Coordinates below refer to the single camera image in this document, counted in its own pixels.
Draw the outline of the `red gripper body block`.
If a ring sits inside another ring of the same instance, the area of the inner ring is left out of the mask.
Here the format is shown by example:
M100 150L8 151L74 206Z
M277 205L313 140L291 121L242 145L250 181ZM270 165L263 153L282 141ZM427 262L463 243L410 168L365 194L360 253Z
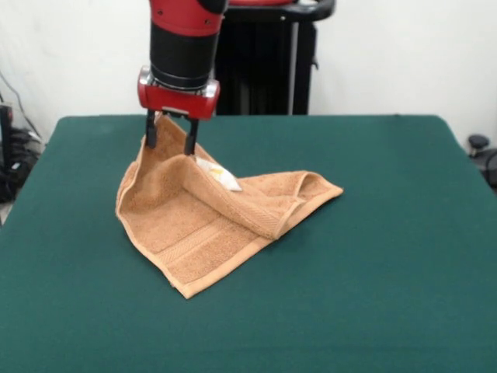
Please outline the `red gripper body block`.
M209 120L216 109L220 83L210 79L197 91L181 91L160 85L149 66L143 66L137 80L140 105L147 110L173 113L194 120Z

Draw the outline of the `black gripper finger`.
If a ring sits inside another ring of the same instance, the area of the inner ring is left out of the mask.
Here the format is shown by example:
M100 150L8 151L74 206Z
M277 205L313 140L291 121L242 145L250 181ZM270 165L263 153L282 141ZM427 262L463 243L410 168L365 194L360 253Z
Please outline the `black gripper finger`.
M194 155L200 121L198 119L189 119L189 123L190 129L185 140L184 154Z
M149 148L155 148L157 144L156 112L147 110L145 121L145 144Z

